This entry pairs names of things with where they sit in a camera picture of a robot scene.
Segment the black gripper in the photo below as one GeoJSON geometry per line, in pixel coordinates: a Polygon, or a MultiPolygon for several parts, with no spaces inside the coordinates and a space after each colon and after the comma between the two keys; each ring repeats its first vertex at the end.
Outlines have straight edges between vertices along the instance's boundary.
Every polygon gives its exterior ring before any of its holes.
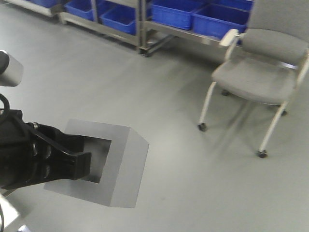
{"type": "Polygon", "coordinates": [[[20,110],[0,116],[0,187],[17,189],[48,181],[77,180],[90,173],[84,138],[38,123],[26,123],[20,110]]]}

